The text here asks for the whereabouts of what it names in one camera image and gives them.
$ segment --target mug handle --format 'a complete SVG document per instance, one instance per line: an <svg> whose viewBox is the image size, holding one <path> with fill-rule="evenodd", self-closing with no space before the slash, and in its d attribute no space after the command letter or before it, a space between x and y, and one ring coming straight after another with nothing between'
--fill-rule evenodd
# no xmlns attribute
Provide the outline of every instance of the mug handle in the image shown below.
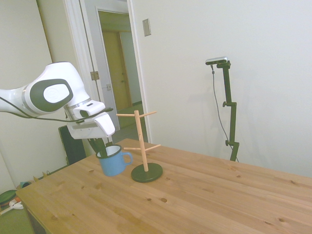
<svg viewBox="0 0 312 234"><path fill-rule="evenodd" d="M129 157L130 157L130 162L125 163L125 166L128 166L133 162L132 154L129 152L124 152L124 153L122 153L122 156L124 156L124 155L129 155Z"/></svg>

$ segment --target doorway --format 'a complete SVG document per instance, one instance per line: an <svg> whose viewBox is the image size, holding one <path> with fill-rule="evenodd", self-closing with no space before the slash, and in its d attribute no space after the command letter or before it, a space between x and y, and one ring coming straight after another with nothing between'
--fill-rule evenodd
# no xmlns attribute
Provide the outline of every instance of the doorway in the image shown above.
<svg viewBox="0 0 312 234"><path fill-rule="evenodd" d="M112 89L118 114L143 114L137 64L128 14L98 11L108 62L111 84L102 85L103 90ZM113 141L125 138L138 139L135 118L118 117L120 130ZM144 118L141 119L144 141L148 141Z"/></svg>

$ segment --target wall switch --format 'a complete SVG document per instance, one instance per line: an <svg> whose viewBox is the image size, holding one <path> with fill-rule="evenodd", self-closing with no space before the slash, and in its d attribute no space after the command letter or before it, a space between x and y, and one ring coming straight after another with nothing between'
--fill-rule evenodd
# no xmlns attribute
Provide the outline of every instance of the wall switch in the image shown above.
<svg viewBox="0 0 312 234"><path fill-rule="evenodd" d="M143 20L143 30L144 30L145 36L151 35L151 27L150 27L150 20L149 19Z"/></svg>

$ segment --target mug rim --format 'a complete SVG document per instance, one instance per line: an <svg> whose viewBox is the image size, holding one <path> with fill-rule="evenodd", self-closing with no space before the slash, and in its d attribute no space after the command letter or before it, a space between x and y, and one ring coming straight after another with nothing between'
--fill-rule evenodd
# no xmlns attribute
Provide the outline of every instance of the mug rim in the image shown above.
<svg viewBox="0 0 312 234"><path fill-rule="evenodd" d="M99 153L99 152L97 152L97 153L96 153L96 157L99 158L99 159L110 158L110 157L112 157L112 156L117 155L117 154L122 150L122 146L121 146L121 145L117 145L117 144L107 146L106 148L111 147L111 146L119 146L119 150L117 150L117 152L115 152L115 153L113 153L112 155L109 155L109 156L107 156L107 157L102 157L102 156L101 156L101 157L98 157L98 153Z"/></svg>

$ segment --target door hinge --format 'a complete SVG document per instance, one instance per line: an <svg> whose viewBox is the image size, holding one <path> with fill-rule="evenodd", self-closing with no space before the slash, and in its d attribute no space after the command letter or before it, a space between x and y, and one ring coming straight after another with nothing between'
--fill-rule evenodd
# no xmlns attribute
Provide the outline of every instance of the door hinge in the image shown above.
<svg viewBox="0 0 312 234"><path fill-rule="evenodd" d="M91 80L99 80L98 71L90 72L90 74L91 74Z"/></svg>

